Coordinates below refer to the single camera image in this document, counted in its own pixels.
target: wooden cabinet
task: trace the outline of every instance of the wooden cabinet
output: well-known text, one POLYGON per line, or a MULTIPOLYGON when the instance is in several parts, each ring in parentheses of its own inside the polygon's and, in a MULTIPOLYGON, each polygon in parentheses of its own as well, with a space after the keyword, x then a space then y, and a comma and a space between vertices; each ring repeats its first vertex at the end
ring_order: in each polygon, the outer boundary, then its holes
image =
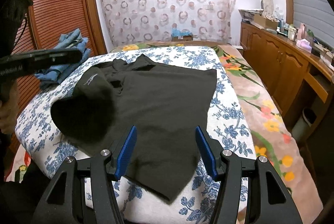
POLYGON ((248 48, 248 38, 249 38, 249 30, 248 30, 248 28, 247 27, 241 27, 240 45, 245 50, 245 53, 247 52, 247 48, 248 48))
POLYGON ((255 70, 258 76, 263 78, 263 38, 261 33, 255 29, 247 29, 249 33, 247 51, 245 52, 245 59, 249 65, 255 70))
POLYGON ((280 59, 282 46, 277 40, 265 35, 263 37, 263 78, 262 81, 267 90, 272 94, 277 84, 277 76, 280 73, 280 59))
POLYGON ((286 46, 282 45, 280 50, 280 72, 276 76, 278 77, 277 85, 272 95, 284 116, 297 95, 307 70, 308 61, 286 46))
MULTIPOLYGON (((106 53, 95 0, 33 0, 25 20, 16 36, 19 39, 13 53, 28 52, 43 48, 53 48, 61 34, 79 28, 81 35, 89 39, 87 48, 91 56, 106 53)), ((26 107, 39 92, 40 81, 33 75, 17 80, 19 89, 19 112, 26 107)), ((16 152, 19 146, 15 135, 12 136, 10 149, 16 152)))
POLYGON ((284 116, 292 104, 307 70, 308 61, 275 36, 242 24, 241 43, 247 46, 244 58, 261 78, 284 116))

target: blue flower pattern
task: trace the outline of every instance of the blue flower pattern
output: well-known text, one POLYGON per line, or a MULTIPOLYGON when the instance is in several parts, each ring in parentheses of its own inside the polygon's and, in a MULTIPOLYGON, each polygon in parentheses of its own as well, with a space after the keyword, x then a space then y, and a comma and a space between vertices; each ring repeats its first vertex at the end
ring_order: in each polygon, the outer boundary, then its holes
MULTIPOLYGON (((36 95, 20 114, 16 135, 26 151, 48 177, 52 177, 56 173, 67 156, 72 155, 77 159, 87 157, 86 154, 68 142, 54 125, 50 114, 51 105, 58 99, 70 97, 77 81, 91 66, 114 59, 123 59, 130 63, 142 53, 160 63, 200 70, 216 69, 217 86, 208 111, 207 131, 212 138, 219 140, 224 148, 243 157, 255 158, 253 141, 237 96, 215 52, 211 48, 199 46, 150 48, 110 53, 88 59, 62 84, 50 87, 36 95)), ((151 208, 153 208, 157 201, 160 202, 155 195, 144 191, 142 187, 124 177, 118 182, 113 182, 113 186, 122 216, 129 217, 129 220, 134 222, 136 219, 133 216, 131 218, 129 213, 131 209, 127 209, 129 203, 151 203, 151 208)), ((247 203, 247 187, 248 180, 243 178, 240 210, 245 208, 247 203)), ((208 222, 213 212, 218 189, 219 182, 214 182, 207 175, 203 162, 200 161, 192 180, 180 193, 180 198, 177 198, 172 204, 165 204, 165 206, 172 206, 175 209, 173 217, 178 218, 178 222, 183 220, 185 223, 196 224, 208 222)), ((86 204, 92 208, 89 178, 85 179, 85 193, 86 204)))

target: metal screw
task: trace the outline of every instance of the metal screw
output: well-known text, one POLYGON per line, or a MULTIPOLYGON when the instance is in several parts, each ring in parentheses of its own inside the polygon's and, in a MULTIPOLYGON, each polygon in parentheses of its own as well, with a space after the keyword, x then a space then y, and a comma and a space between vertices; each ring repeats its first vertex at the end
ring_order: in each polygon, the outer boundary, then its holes
POLYGON ((100 154, 101 154, 102 156, 107 156, 109 153, 110 153, 109 150, 102 150, 102 151, 100 152, 100 154))
POLYGON ((231 156, 232 155, 232 152, 230 150, 223 150, 223 154, 225 156, 231 156))
POLYGON ((267 161, 268 161, 268 158, 267 157, 265 157, 265 156, 260 156, 259 158, 258 158, 262 163, 266 163, 267 161))
POLYGON ((72 163, 73 162, 73 160, 74 160, 74 157, 73 156, 67 156, 66 158, 65 158, 65 162, 66 163, 72 163))

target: cabinet door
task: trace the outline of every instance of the cabinet door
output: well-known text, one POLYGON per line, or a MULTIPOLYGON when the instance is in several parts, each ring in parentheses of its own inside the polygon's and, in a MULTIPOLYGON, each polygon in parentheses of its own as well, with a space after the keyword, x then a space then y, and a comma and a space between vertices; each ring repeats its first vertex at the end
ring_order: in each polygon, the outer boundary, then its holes
POLYGON ((284 46, 280 63, 280 76, 273 97, 284 116, 297 95, 307 70, 308 61, 284 46))
POLYGON ((258 29, 253 29, 250 34, 250 53, 247 62, 253 68, 253 70, 258 74, 258 76, 263 79, 263 35, 258 29))
POLYGON ((97 55, 85 0, 33 0, 35 32, 41 48, 51 49, 61 34, 77 28, 89 39, 91 56, 97 55))
POLYGON ((248 46, 249 30, 249 27, 241 25, 240 45, 244 48, 245 52, 250 48, 250 46, 248 46))
POLYGON ((267 36, 263 36, 264 50, 263 50, 263 83, 267 87, 269 94, 275 90, 275 86, 280 73, 280 61, 283 45, 267 36))
POLYGON ((97 13, 96 0, 86 0, 87 12, 91 23, 91 32, 94 38, 97 53, 99 55, 106 54, 106 44, 102 34, 99 15, 97 13))

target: black t-shirt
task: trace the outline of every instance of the black t-shirt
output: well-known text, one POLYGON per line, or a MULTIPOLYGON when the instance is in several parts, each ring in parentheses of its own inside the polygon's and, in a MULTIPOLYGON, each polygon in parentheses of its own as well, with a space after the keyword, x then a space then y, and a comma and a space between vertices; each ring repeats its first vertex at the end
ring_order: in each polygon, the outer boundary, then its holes
POLYGON ((126 176, 173 200, 199 161, 195 128, 206 127, 216 70, 176 67, 141 55, 88 69, 71 98, 51 107, 56 126, 92 156, 131 125, 137 142, 126 176))

